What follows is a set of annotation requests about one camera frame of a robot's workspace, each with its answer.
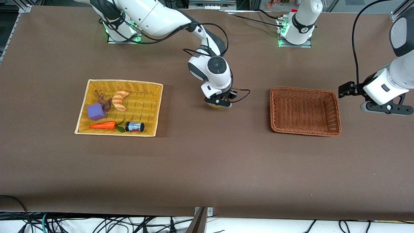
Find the toy carrot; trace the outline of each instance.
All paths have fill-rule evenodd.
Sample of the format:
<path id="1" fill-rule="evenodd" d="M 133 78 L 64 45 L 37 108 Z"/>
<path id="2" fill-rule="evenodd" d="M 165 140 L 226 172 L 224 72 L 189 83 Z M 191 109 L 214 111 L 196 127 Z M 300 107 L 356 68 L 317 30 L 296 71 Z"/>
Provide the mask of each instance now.
<path id="1" fill-rule="evenodd" d="M 93 124 L 91 126 L 89 126 L 89 128 L 91 129 L 117 129 L 120 132 L 125 132 L 124 128 L 121 126 L 118 126 L 122 123 L 124 123 L 125 119 L 123 121 L 121 121 L 120 123 L 116 123 L 116 121 L 107 121 L 104 123 L 97 123 L 97 124 Z"/>

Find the brown tablecloth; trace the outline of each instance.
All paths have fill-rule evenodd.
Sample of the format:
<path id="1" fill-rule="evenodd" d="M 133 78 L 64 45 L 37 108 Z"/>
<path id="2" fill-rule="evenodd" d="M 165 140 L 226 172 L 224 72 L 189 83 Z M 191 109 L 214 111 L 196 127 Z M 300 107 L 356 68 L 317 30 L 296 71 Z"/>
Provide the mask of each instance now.
<path id="1" fill-rule="evenodd" d="M 230 109 L 204 103 L 181 50 L 200 42 L 186 31 L 156 45 L 113 45 L 91 8 L 35 6 L 22 15 L 0 65 L 1 193 L 30 211 L 192 215 L 193 206 L 213 206 L 233 217 L 412 218 L 414 116 L 367 114 L 362 97 L 347 97 L 337 138 L 270 128 L 270 88 L 337 92 L 355 80 L 355 14 L 321 14 L 313 47 L 293 49 L 277 46 L 272 26 L 187 13 L 230 37 L 234 86 L 252 90 Z M 360 18 L 362 78 L 395 58 L 391 25 L 384 14 Z M 88 79 L 164 84 L 157 137 L 75 135 Z M 412 93 L 405 103 L 414 104 Z"/>

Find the purple cube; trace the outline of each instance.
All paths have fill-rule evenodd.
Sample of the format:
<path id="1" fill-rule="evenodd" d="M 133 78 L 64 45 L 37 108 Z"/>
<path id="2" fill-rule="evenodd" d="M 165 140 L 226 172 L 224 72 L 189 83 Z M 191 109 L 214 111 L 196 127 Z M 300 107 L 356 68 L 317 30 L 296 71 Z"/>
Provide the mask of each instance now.
<path id="1" fill-rule="evenodd" d="M 101 104 L 96 103 L 88 106 L 88 117 L 94 121 L 100 120 L 106 117 L 104 108 Z"/>

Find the yellow wicker basket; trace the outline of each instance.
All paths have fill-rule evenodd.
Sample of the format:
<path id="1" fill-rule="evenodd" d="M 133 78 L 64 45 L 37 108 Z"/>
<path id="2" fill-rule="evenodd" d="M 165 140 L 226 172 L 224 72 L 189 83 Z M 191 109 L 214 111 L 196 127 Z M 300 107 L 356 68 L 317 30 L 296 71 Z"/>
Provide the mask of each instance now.
<path id="1" fill-rule="evenodd" d="M 135 136 L 154 137 L 158 125 L 158 113 L 161 104 L 163 85 L 159 83 L 141 82 L 133 80 L 93 80 L 88 81 L 85 97 L 76 125 L 75 134 L 110 135 L 110 136 Z M 100 93 L 104 93 L 105 99 L 113 97 L 117 91 L 127 90 L 130 92 L 123 99 L 126 107 L 125 112 L 111 109 L 106 113 L 106 118 L 94 121 L 89 119 L 87 107 L 98 101 Z M 143 132 L 125 132 L 110 129 L 90 129 L 89 126 L 107 121 L 120 123 L 127 121 L 142 122 L 145 125 Z"/>

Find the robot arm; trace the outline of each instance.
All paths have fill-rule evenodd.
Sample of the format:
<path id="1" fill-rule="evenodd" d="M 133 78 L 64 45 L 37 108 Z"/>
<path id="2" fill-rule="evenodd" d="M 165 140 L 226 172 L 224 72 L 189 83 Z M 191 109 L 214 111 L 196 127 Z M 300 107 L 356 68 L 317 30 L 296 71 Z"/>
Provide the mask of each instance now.
<path id="1" fill-rule="evenodd" d="M 289 43 L 300 45 L 305 43 L 315 29 L 315 22 L 322 12 L 321 0 L 304 0 L 299 5 L 297 12 L 290 12 L 284 15 L 287 18 L 286 29 L 281 32 Z"/>
<path id="2" fill-rule="evenodd" d="M 365 112 L 409 115 L 411 106 L 402 105 L 405 93 L 414 89 L 414 7 L 407 9 L 394 22 L 390 42 L 397 56 L 390 64 L 370 75 L 359 86 L 348 82 L 339 87 L 339 98 L 362 95 Z M 393 99 L 400 97 L 398 104 Z"/>
<path id="3" fill-rule="evenodd" d="M 201 44 L 188 62 L 190 73 L 205 82 L 201 89 L 208 104 L 231 107 L 229 99 L 235 98 L 236 93 L 229 95 L 232 78 L 229 65 L 222 57 L 225 43 L 197 20 L 180 10 L 165 7 L 158 0 L 75 1 L 92 5 L 102 17 L 108 34 L 115 40 L 124 41 L 136 33 L 131 29 L 129 19 L 150 36 L 165 36 L 180 27 L 195 35 Z"/>

